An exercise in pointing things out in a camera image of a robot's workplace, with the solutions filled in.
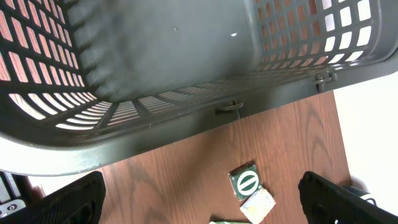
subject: basket hole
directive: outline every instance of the basket hole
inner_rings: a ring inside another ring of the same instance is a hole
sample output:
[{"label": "basket hole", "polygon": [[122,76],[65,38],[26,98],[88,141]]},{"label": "basket hole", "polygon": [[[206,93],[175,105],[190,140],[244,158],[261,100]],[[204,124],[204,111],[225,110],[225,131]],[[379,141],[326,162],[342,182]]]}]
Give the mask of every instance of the basket hole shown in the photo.
[{"label": "basket hole", "polygon": [[272,40],[272,48],[274,50],[278,48],[278,39],[277,38],[273,38],[273,40]]},{"label": "basket hole", "polygon": [[272,66],[271,69],[276,69],[279,65],[280,65],[280,63],[276,63],[274,66]]},{"label": "basket hole", "polygon": [[81,127],[81,126],[74,126],[74,125],[69,125],[69,124],[57,124],[55,127],[57,128],[62,128],[62,129],[69,129],[69,130],[90,130],[93,129],[94,126],[85,126],[85,127]]},{"label": "basket hole", "polygon": [[286,52],[281,52],[280,54],[279,54],[279,60],[283,60],[283,59],[285,59],[286,58]]},{"label": "basket hole", "polygon": [[93,108],[88,108],[87,110],[90,111],[90,112],[99,113],[101,115],[105,114],[104,111],[96,110],[96,109],[93,109]]},{"label": "basket hole", "polygon": [[41,11],[41,10],[39,10],[39,11],[40,11],[40,16],[42,17],[42,21],[43,21],[43,25],[44,25],[45,31],[47,31],[49,34],[51,34],[49,22],[47,21],[47,17],[45,16],[45,13],[43,11]]},{"label": "basket hole", "polygon": [[10,29],[8,28],[6,17],[4,13],[0,10],[0,32],[4,39],[12,42],[12,36],[10,33]]},{"label": "basket hole", "polygon": [[352,35],[353,35],[352,32],[347,32],[341,36],[341,43],[339,49],[346,49],[349,47]]},{"label": "basket hole", "polygon": [[326,59],[328,59],[328,56],[320,57],[320,59],[317,62],[315,62],[314,65],[320,65],[323,62],[325,62]]},{"label": "basket hole", "polygon": [[280,42],[281,42],[283,47],[287,46],[287,41],[288,40],[287,40],[287,36],[286,35],[283,35],[282,37],[280,37]]},{"label": "basket hole", "polygon": [[87,115],[92,115],[92,116],[103,116],[103,113],[94,113],[94,112],[90,112],[90,111],[82,111],[81,113],[83,114],[87,114]]},{"label": "basket hole", "polygon": [[277,57],[278,57],[277,54],[273,54],[273,55],[271,55],[271,59],[270,59],[269,61],[270,61],[270,62],[273,62],[273,61],[276,60]]},{"label": "basket hole", "polygon": [[49,12],[51,12],[49,0],[43,0],[43,2],[44,2],[45,8],[46,8]]},{"label": "basket hole", "polygon": [[59,39],[60,37],[58,36],[57,27],[55,26],[54,20],[51,18],[49,18],[49,20],[51,23],[51,28],[52,28],[52,32],[53,32],[54,36]]},{"label": "basket hole", "polygon": [[340,61],[343,58],[344,54],[338,54],[335,57],[333,57],[332,60],[330,60],[329,63],[337,63],[338,61]]},{"label": "basket hole", "polygon": [[49,40],[49,42],[50,42],[52,54],[54,55],[54,59],[59,62],[60,61],[60,57],[58,56],[58,52],[57,52],[57,48],[55,46],[55,43],[52,40]]},{"label": "basket hole", "polygon": [[21,14],[29,19],[29,14],[27,13],[26,6],[24,0],[18,0],[19,9],[21,10]]},{"label": "basket hole", "polygon": [[130,118],[132,116],[137,116],[138,113],[124,113],[123,115],[118,115],[115,117],[112,117],[112,119],[110,119],[109,121],[115,121],[115,120],[119,120],[119,119],[123,119],[123,118]]},{"label": "basket hole", "polygon": [[304,11],[303,5],[297,7],[297,15],[298,15],[299,21],[305,20],[305,11]]},{"label": "basket hole", "polygon": [[57,8],[55,7],[54,1],[50,0],[50,4],[51,4],[51,8],[52,8],[52,12],[53,12],[54,16],[58,18]]},{"label": "basket hole", "polygon": [[352,53],[351,56],[349,56],[349,58],[347,58],[346,62],[352,62],[353,60],[358,59],[362,55],[362,53],[363,53],[363,50],[359,51],[359,52]]},{"label": "basket hole", "polygon": [[363,27],[359,30],[359,38],[357,46],[363,46],[369,43],[369,39],[371,38],[372,27]]},{"label": "basket hole", "polygon": [[269,2],[267,2],[267,4],[266,4],[266,12],[267,12],[268,17],[272,16],[271,4],[269,4]]},{"label": "basket hole", "polygon": [[300,48],[300,52],[298,53],[298,56],[304,56],[307,53],[307,49],[308,49],[308,44],[304,44],[301,46]]},{"label": "basket hole", "polygon": [[89,99],[87,99],[85,96],[83,96],[83,94],[81,93],[77,93],[77,95],[82,98],[83,100],[85,100],[86,102],[90,102]]},{"label": "basket hole", "polygon": [[278,26],[279,26],[279,30],[285,29],[285,19],[282,16],[280,16],[278,18]]},{"label": "basket hole", "polygon": [[80,85],[81,85],[82,87],[84,87],[85,84],[84,84],[84,82],[83,82],[83,79],[81,78],[81,75],[77,75],[77,77],[79,78]]},{"label": "basket hole", "polygon": [[312,22],[312,31],[313,31],[314,36],[321,35],[321,27],[320,27],[319,21]]},{"label": "basket hole", "polygon": [[345,7],[344,9],[340,10],[340,17],[342,27],[351,25],[351,11],[349,7]]},{"label": "basket hole", "polygon": [[318,12],[315,0],[308,0],[308,5],[310,6],[310,15],[315,15]]},{"label": "basket hole", "polygon": [[27,66],[29,67],[30,74],[32,75],[33,81],[35,83],[42,83],[42,81],[40,80],[40,77],[39,77],[39,73],[37,72],[35,62],[30,58],[26,58],[26,62],[27,62]]},{"label": "basket hole", "polygon": [[26,27],[26,29],[33,49],[36,53],[41,54],[42,52],[40,51],[39,43],[37,42],[35,32],[30,27]]},{"label": "basket hole", "polygon": [[55,67],[50,66],[50,70],[51,70],[52,77],[53,77],[53,79],[55,81],[55,84],[61,85],[61,81],[60,81],[60,79],[58,77],[57,70],[55,69]]},{"label": "basket hole", "polygon": [[92,106],[91,108],[96,109],[96,110],[100,110],[100,111],[102,111],[104,113],[108,111],[108,109],[105,109],[105,108],[102,108],[102,107],[99,107],[99,106],[96,106],[96,105]]},{"label": "basket hole", "polygon": [[326,44],[325,44],[325,52],[329,52],[333,50],[333,47],[335,46],[335,40],[336,37],[329,37],[326,40]]},{"label": "basket hole", "polygon": [[95,97],[94,95],[92,95],[90,92],[87,92],[87,94],[89,94],[92,98],[97,99],[97,97]]},{"label": "basket hole", "polygon": [[294,68],[294,67],[296,67],[300,62],[301,62],[301,60],[296,60],[290,67],[291,67],[291,68]]},{"label": "basket hole", "polygon": [[70,75],[70,72],[68,72],[68,71],[67,71],[67,77],[68,77],[69,84],[71,86],[75,86],[75,84],[73,83],[73,80],[72,80],[72,76]]},{"label": "basket hole", "polygon": [[47,70],[47,66],[44,63],[42,63],[42,62],[39,62],[39,65],[40,65],[40,69],[42,71],[42,74],[44,76],[45,82],[47,84],[49,84],[49,85],[52,85],[52,81],[51,81],[51,78],[50,78],[50,75],[49,75],[49,71]]},{"label": "basket hole", "polygon": [[286,68],[289,64],[290,62],[285,62],[280,68]]},{"label": "basket hole", "polygon": [[276,33],[276,26],[275,26],[275,22],[274,21],[270,21],[269,22],[269,31],[271,32],[271,34],[275,34]]},{"label": "basket hole", "polygon": [[67,41],[65,40],[65,36],[63,35],[63,31],[62,31],[63,29],[62,29],[61,25],[57,24],[57,27],[58,27],[58,31],[60,33],[62,42],[66,43]]},{"label": "basket hole", "polygon": [[72,43],[70,42],[70,37],[69,37],[68,31],[67,31],[66,29],[64,29],[63,31],[64,31],[64,33],[65,33],[65,37],[67,38],[68,45],[69,45],[69,46],[72,46]]},{"label": "basket hole", "polygon": [[73,106],[71,103],[69,103],[64,97],[61,96],[61,94],[59,93],[54,93],[55,97],[58,98],[58,100],[60,100],[64,105],[66,105],[69,108],[74,108],[75,106]]},{"label": "basket hole", "polygon": [[289,11],[287,13],[287,23],[289,26],[293,26],[294,25],[294,13],[293,11]]},{"label": "basket hole", "polygon": [[33,21],[36,23],[36,25],[41,27],[39,15],[37,14],[35,5],[30,1],[28,1],[28,5],[29,5],[30,12],[32,13],[32,16],[33,16]]},{"label": "basket hole", "polygon": [[17,74],[18,80],[20,82],[27,83],[27,77],[26,73],[24,70],[24,67],[22,66],[21,59],[19,58],[18,54],[15,54],[14,52],[9,52],[10,59],[12,62],[12,65],[14,66],[14,71]]},{"label": "basket hole", "polygon": [[37,112],[35,109],[33,109],[33,107],[31,107],[31,105],[29,105],[25,99],[23,99],[23,97],[21,97],[20,94],[16,94],[16,93],[11,93],[9,94],[10,98],[13,100],[13,102],[19,106],[20,109],[22,109],[23,111],[25,111],[27,114],[31,115],[32,117],[34,117],[35,119],[44,119],[45,116],[42,115],[41,113]]},{"label": "basket hole", "polygon": [[44,98],[50,102],[54,107],[56,107],[58,110],[60,111],[66,111],[67,109],[62,106],[61,104],[59,104],[54,98],[52,98],[52,96],[48,93],[43,93]]},{"label": "basket hole", "polygon": [[257,9],[257,14],[258,14],[258,16],[259,16],[259,20],[260,20],[260,21],[263,21],[263,20],[264,20],[264,13],[262,12],[262,9],[261,9],[261,8],[258,8],[258,9]]},{"label": "basket hole", "polygon": [[6,3],[7,3],[7,5],[8,5],[9,7],[15,9],[14,1],[12,1],[12,0],[6,0]]},{"label": "basket hole", "polygon": [[80,86],[79,81],[77,80],[77,76],[76,74],[72,74],[73,75],[73,80],[75,81],[76,86]]},{"label": "basket hole", "polygon": [[71,52],[71,54],[72,54],[73,64],[75,65],[75,68],[79,69],[79,66],[77,65],[77,60],[76,60],[75,54],[73,52]]},{"label": "basket hole", "polygon": [[282,6],[280,5],[280,0],[274,0],[274,6],[277,12],[280,12],[280,10],[282,9]]},{"label": "basket hole", "polygon": [[306,61],[301,65],[301,67],[309,65],[313,61],[313,58],[308,58]]},{"label": "basket hole", "polygon": [[42,34],[39,34],[39,39],[40,39],[40,42],[42,43],[42,47],[43,47],[45,56],[48,58],[51,58],[50,49],[49,49],[49,46],[47,45],[47,41],[45,40],[45,37]]},{"label": "basket hole", "polygon": [[301,32],[301,39],[302,40],[307,40],[308,39],[308,29],[307,26],[302,26],[300,28],[300,32]]},{"label": "basket hole", "polygon": [[58,71],[60,72],[60,75],[61,75],[61,79],[62,79],[63,84],[64,84],[65,86],[68,86],[69,84],[68,84],[68,82],[67,82],[67,78],[66,78],[66,76],[65,76],[65,73],[63,72],[63,70],[62,70],[61,68],[59,68]]},{"label": "basket hole", "polygon": [[10,74],[8,73],[8,70],[7,70],[6,64],[4,63],[4,60],[2,58],[1,52],[0,52],[0,80],[11,81]]},{"label": "basket hole", "polygon": [[71,101],[74,105],[80,106],[81,104],[73,99],[68,93],[63,93],[64,97],[66,97],[69,101]]},{"label": "basket hole", "polygon": [[68,49],[65,49],[65,54],[67,55],[68,64],[73,68],[72,58],[70,57],[70,53]]},{"label": "basket hole", "polygon": [[263,25],[261,26],[261,34],[262,34],[262,38],[267,38],[267,29],[266,27]]},{"label": "basket hole", "polygon": [[82,100],[79,96],[76,95],[76,93],[70,93],[77,101],[79,101],[82,104],[85,104],[86,102]]},{"label": "basket hole", "polygon": [[292,30],[290,31],[290,39],[292,40],[293,44],[297,43],[297,32]]},{"label": "basket hole", "polygon": [[264,67],[263,70],[268,70],[270,67],[271,67],[271,65],[267,65],[267,66]]},{"label": "basket hole", "polygon": [[289,56],[287,56],[287,57],[288,58],[292,58],[292,57],[294,57],[296,55],[296,53],[297,53],[297,49],[296,48],[292,48],[292,49],[290,49]]},{"label": "basket hole", "polygon": [[62,23],[65,24],[65,20],[64,20],[64,18],[63,18],[63,14],[62,14],[62,9],[61,9],[61,7],[58,6],[58,5],[57,5],[57,8],[58,8],[58,13],[60,14],[61,21],[62,21]]},{"label": "basket hole", "polygon": [[12,24],[14,25],[15,32],[17,33],[19,44],[28,49],[29,47],[27,45],[25,34],[21,27],[21,23],[18,20],[14,19],[13,17],[11,18],[11,20]]},{"label": "basket hole", "polygon": [[335,29],[335,18],[333,17],[333,14],[325,16],[325,25],[326,31],[328,32]]},{"label": "basket hole", "polygon": [[328,9],[331,7],[331,0],[322,0],[323,9]]},{"label": "basket hole", "polygon": [[316,41],[312,44],[312,49],[311,49],[311,54],[316,54],[319,51],[319,48],[321,47],[321,42]]},{"label": "basket hole", "polygon": [[37,96],[35,93],[29,93],[28,95],[32,99],[32,101],[35,102],[35,104],[37,104],[37,106],[42,108],[48,114],[56,115],[58,113],[55,110],[53,110],[51,107],[49,107],[47,104],[45,104],[42,101],[42,99],[40,99],[39,96]]},{"label": "basket hole", "polygon": [[264,43],[264,49],[265,49],[266,51],[269,50],[269,44],[268,44],[268,43]]},{"label": "basket hole", "polygon": [[60,52],[62,63],[64,63],[65,65],[68,65],[67,59],[65,58],[65,54],[63,53],[63,49],[59,45],[58,45],[58,51]]},{"label": "basket hole", "polygon": [[75,117],[81,118],[81,119],[93,119],[93,120],[101,119],[101,118],[99,118],[99,117],[86,116],[86,115],[83,115],[83,114],[76,114]]},{"label": "basket hole", "polygon": [[136,118],[139,118],[139,116],[128,118],[128,119],[123,119],[123,120],[120,120],[120,121],[115,121],[115,122],[109,123],[108,126],[114,125],[114,124],[119,124],[119,123],[122,123],[122,122],[125,122],[125,121],[129,121],[129,120],[132,120],[132,119],[136,119]]},{"label": "basket hole", "polygon": [[362,1],[358,2],[358,12],[359,12],[359,20],[360,21],[370,19],[371,7],[369,5],[369,0],[362,0]]},{"label": "basket hole", "polygon": [[85,97],[87,97],[89,100],[94,100],[89,94],[87,94],[87,93],[83,93],[83,95],[85,96]]}]

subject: black object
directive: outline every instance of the black object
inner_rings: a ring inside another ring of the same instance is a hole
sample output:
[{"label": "black object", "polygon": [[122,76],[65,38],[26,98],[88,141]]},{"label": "black object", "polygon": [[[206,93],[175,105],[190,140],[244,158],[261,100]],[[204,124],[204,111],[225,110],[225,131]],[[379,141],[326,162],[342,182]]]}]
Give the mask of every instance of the black object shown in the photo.
[{"label": "black object", "polygon": [[0,219],[0,224],[97,224],[104,198],[102,173],[94,171],[42,200]]},{"label": "black object", "polygon": [[298,185],[308,224],[388,224],[398,217],[307,171]]},{"label": "black object", "polygon": [[1,1],[0,169],[93,170],[391,74],[397,10],[394,0]]}]

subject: circular logo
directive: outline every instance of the circular logo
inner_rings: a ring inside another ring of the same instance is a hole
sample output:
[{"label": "circular logo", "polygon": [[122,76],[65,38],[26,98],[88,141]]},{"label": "circular logo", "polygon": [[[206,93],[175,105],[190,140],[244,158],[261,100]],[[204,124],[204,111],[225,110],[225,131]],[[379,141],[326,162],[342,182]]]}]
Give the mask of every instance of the circular logo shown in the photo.
[{"label": "circular logo", "polygon": [[253,194],[257,190],[258,185],[259,176],[252,170],[244,172],[236,183],[238,192],[244,196]]}]

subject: wood grain surface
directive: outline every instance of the wood grain surface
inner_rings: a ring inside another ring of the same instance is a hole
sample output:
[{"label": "wood grain surface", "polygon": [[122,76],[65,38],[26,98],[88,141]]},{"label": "wood grain surface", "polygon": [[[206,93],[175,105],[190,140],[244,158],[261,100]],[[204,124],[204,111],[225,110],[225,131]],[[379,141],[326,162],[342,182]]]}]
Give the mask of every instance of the wood grain surface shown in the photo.
[{"label": "wood grain surface", "polygon": [[[246,220],[227,174],[248,161],[277,202],[263,223],[307,223],[297,188],[305,171],[350,183],[333,92],[99,169],[106,181],[100,223]],[[49,194],[79,176],[35,177],[32,184]]]}]

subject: small packet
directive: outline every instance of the small packet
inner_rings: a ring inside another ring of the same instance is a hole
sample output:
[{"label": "small packet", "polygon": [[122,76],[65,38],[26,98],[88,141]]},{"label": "small packet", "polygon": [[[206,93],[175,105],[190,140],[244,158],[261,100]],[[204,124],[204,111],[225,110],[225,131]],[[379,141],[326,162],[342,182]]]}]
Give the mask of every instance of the small packet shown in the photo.
[{"label": "small packet", "polygon": [[250,222],[258,224],[268,215],[275,204],[271,194],[261,187],[241,205],[241,211]]}]

